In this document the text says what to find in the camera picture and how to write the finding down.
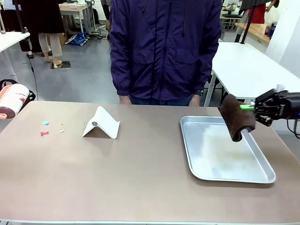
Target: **wristwatch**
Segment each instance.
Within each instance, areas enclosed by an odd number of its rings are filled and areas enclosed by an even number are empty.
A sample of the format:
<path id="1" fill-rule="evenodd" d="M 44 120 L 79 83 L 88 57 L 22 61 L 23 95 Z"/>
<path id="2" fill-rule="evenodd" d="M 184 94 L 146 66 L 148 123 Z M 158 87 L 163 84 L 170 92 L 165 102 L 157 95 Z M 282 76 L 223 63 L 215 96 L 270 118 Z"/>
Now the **wristwatch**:
<path id="1" fill-rule="evenodd" d="M 195 90 L 194 95 L 202 96 L 203 95 L 203 90 Z"/>

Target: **hand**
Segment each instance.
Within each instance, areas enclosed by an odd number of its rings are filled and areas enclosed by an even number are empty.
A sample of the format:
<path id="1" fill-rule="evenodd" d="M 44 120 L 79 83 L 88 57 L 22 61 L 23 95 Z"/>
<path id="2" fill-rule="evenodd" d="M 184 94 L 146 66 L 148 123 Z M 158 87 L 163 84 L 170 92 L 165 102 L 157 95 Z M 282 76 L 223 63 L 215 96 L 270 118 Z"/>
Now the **hand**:
<path id="1" fill-rule="evenodd" d="M 188 106 L 199 107 L 200 106 L 200 96 L 199 95 L 193 95 L 193 97 L 190 100 Z"/>
<path id="2" fill-rule="evenodd" d="M 120 98 L 120 104 L 121 105 L 131 105 L 131 101 L 130 101 L 128 96 L 119 95 L 119 98 Z"/>

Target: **red garment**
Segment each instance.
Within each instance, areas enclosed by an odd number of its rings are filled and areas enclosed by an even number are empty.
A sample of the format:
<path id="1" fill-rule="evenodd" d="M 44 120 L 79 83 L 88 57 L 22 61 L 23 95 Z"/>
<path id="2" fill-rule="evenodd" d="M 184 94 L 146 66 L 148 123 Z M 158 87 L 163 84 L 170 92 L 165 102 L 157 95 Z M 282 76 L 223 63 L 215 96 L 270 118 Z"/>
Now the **red garment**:
<path id="1" fill-rule="evenodd" d="M 249 10 L 248 18 L 250 18 L 253 9 Z M 251 23 L 260 23 L 264 24 L 264 13 L 266 11 L 266 4 L 262 4 L 260 6 L 256 6 L 253 19 Z"/>

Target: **purple jacket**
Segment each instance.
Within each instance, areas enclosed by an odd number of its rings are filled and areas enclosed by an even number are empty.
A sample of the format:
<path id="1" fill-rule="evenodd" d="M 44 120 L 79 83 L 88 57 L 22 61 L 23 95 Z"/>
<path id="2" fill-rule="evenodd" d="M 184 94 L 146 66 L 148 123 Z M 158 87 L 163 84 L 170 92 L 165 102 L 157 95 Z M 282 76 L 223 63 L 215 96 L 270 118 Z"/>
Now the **purple jacket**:
<path id="1" fill-rule="evenodd" d="M 113 0 L 111 10 L 118 95 L 173 100 L 203 90 L 218 49 L 221 0 Z"/>

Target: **trash scrap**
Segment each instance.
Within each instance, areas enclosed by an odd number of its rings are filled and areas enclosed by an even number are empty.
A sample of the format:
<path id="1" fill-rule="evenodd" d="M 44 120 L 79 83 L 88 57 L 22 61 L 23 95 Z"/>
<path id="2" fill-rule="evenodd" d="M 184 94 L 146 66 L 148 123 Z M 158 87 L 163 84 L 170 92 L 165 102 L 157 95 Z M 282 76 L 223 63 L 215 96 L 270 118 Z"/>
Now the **trash scrap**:
<path id="1" fill-rule="evenodd" d="M 49 131 L 41 132 L 41 136 L 49 134 Z"/>

